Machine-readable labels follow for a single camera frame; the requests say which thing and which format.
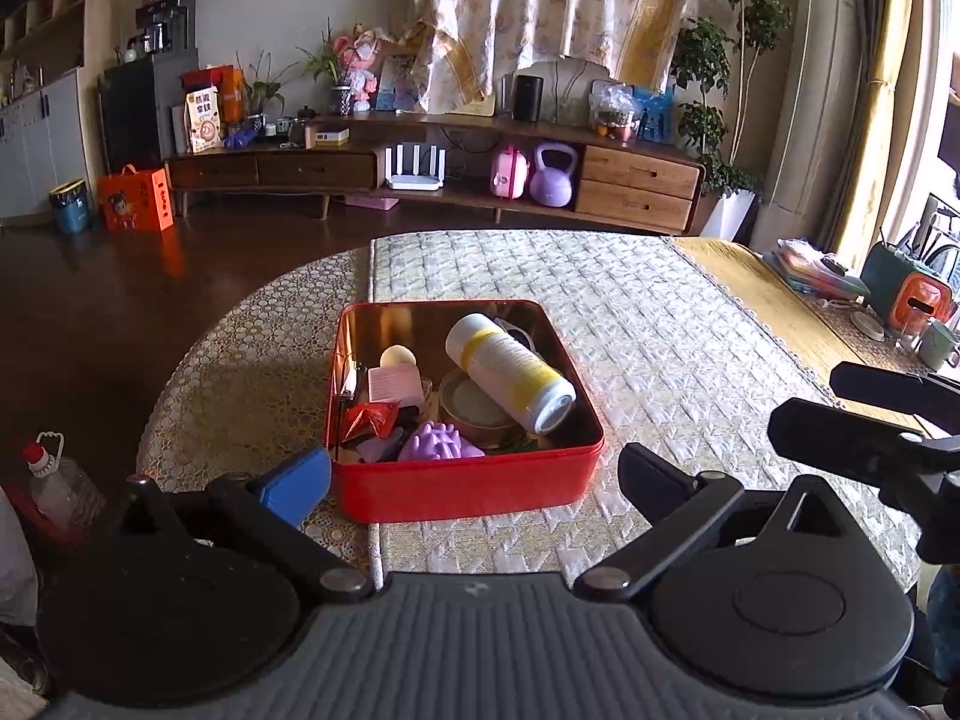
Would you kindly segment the pink cube block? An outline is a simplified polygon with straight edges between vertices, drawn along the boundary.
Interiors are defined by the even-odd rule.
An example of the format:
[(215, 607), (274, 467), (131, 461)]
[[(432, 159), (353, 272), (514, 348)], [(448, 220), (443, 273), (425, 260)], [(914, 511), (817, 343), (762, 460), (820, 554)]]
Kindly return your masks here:
[(368, 400), (420, 408), (425, 403), (420, 369), (415, 364), (373, 367), (368, 371)]

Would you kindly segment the cereal box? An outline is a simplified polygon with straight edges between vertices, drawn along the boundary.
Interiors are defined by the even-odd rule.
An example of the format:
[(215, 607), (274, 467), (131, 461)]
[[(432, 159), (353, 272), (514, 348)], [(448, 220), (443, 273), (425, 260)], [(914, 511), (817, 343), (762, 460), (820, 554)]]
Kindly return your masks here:
[(192, 154), (221, 145), (220, 95), (217, 88), (197, 89), (185, 95), (184, 127)]

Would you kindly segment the coffee machine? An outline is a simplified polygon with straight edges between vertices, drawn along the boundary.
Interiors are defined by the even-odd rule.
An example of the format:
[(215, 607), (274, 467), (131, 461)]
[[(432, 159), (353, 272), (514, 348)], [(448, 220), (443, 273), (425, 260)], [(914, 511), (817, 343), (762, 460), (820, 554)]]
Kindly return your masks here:
[(195, 0), (155, 0), (135, 10), (146, 54), (197, 48)]

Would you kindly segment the tall green potted plant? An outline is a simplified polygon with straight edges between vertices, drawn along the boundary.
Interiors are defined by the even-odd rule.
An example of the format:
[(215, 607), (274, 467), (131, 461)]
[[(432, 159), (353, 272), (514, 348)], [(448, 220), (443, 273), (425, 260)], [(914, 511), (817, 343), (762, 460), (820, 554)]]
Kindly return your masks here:
[(750, 91), (761, 57), (791, 26), (782, 0), (719, 0), (732, 15), (722, 26), (708, 15), (687, 16), (677, 34), (670, 78), (695, 96), (679, 104), (677, 133), (703, 167), (701, 190), (722, 195), (755, 190), (757, 176), (739, 164)]

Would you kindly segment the floral cloth cover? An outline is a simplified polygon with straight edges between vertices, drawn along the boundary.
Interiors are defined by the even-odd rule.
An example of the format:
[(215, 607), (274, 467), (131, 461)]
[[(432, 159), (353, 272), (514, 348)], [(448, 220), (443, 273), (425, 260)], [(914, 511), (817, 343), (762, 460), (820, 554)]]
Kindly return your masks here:
[(647, 89), (667, 82), (690, 0), (413, 0), (405, 44), (428, 114), (493, 96), (501, 78), (583, 60)]

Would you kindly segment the purple spiky toy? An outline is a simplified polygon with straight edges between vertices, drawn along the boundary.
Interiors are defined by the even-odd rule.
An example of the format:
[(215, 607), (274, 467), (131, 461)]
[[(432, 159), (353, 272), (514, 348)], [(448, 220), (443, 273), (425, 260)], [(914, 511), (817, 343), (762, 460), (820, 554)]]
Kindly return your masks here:
[(466, 460), (480, 458), (483, 450), (460, 435), (459, 429), (445, 422), (420, 424), (400, 449), (400, 461)]

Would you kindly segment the plastic oil bottle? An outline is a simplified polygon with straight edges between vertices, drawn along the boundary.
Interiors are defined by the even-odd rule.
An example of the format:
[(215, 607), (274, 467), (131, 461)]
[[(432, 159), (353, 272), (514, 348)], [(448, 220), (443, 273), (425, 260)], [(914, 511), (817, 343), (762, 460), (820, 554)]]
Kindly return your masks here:
[(82, 536), (104, 507), (104, 496), (85, 470), (65, 455), (65, 436), (41, 431), (23, 450), (37, 510), (64, 536)]

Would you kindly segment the white plastic frame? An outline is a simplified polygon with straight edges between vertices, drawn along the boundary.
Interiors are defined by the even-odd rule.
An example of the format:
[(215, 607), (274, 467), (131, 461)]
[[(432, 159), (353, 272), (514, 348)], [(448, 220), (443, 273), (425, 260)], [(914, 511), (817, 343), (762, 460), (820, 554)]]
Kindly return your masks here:
[(503, 319), (503, 317), (494, 317), (494, 325), (500, 327), (506, 335), (509, 335), (511, 338), (514, 338), (517, 343), (521, 343), (524, 348), (527, 348), (531, 353), (537, 353), (537, 346), (535, 346), (535, 341), (530, 336), (530, 333), (527, 330), (524, 330), (523, 327), (519, 327), (516, 323), (512, 323), (509, 320)]

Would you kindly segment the yellow lace-edged table runner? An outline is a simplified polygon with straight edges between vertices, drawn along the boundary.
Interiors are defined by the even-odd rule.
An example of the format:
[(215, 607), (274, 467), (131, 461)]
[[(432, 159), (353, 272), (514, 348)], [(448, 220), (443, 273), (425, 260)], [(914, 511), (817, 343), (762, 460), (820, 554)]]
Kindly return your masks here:
[(718, 239), (672, 238), (669, 244), (716, 293), (706, 330), (690, 351), (683, 390), (703, 390), (729, 418), (765, 422), (783, 401), (807, 397), (915, 431), (921, 427), (914, 416), (833, 394), (833, 367), (861, 356), (752, 250)]

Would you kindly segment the round gold tin lid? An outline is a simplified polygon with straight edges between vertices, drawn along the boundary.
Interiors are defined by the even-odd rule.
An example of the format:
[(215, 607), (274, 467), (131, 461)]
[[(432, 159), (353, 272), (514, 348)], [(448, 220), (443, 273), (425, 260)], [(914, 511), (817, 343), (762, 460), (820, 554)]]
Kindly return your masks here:
[(444, 376), (438, 397), (443, 421), (478, 449), (503, 450), (526, 437), (524, 427), (459, 369)]

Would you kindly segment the green mug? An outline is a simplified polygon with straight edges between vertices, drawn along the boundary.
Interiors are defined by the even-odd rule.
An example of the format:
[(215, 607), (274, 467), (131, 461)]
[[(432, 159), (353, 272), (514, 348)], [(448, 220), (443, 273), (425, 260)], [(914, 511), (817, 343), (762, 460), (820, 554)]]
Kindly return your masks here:
[(918, 358), (937, 372), (944, 366), (957, 367), (960, 356), (960, 337), (953, 328), (939, 320), (931, 320), (918, 346)]

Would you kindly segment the small white egg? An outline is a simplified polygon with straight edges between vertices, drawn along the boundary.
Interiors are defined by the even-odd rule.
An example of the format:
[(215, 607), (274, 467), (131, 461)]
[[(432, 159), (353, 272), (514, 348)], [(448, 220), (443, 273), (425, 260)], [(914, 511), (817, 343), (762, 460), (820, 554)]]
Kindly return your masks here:
[(403, 344), (391, 344), (391, 346), (387, 346), (387, 348), (382, 351), (381, 358), (379, 358), (379, 366), (381, 367), (415, 366), (415, 364), (415, 353)]

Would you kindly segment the quilted cream table mat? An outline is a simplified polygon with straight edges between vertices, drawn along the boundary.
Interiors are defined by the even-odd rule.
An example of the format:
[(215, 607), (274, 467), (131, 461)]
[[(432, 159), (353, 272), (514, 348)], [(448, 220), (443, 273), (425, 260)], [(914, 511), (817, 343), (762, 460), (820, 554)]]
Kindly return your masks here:
[(721, 470), (782, 489), (766, 423), (783, 401), (833, 395), (754, 314), (672, 244), (625, 234), (434, 231), (371, 245), (377, 302), (530, 299), (589, 392), (605, 447), (583, 499), (541, 511), (378, 523), (376, 577), (560, 571), (574, 578), (646, 530), (619, 491), (617, 458), (641, 442), (686, 472)]

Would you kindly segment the white yellow supplement bottle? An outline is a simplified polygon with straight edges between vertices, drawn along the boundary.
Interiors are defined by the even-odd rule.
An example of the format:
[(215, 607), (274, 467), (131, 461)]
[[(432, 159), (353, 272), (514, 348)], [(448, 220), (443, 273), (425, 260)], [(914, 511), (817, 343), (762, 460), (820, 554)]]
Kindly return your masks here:
[(551, 433), (578, 401), (573, 383), (483, 314), (455, 322), (444, 346), (460, 371), (528, 433)]

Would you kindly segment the orange gift bag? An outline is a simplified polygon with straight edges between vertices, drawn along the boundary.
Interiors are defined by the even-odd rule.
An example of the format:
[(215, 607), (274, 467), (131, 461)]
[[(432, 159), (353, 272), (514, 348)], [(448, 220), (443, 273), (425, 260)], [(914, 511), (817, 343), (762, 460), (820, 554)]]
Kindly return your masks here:
[(98, 202), (110, 232), (163, 232), (174, 224), (164, 167), (139, 171), (128, 164), (121, 172), (99, 177)]

